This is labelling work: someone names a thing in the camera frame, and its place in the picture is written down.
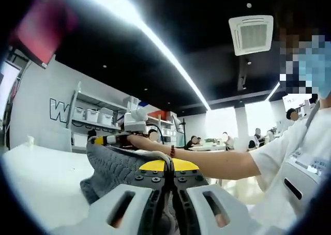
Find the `person's right hand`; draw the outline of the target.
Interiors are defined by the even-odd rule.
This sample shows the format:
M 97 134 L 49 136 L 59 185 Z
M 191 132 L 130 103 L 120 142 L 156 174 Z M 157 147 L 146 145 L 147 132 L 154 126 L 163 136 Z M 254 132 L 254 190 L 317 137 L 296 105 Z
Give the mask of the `person's right hand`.
M 148 138 L 139 135 L 124 135 L 124 136 L 127 142 L 129 142 L 138 149 L 146 150 L 146 151 L 159 151 L 171 157 L 175 155 L 174 146 L 169 147 L 164 144 L 151 141 Z

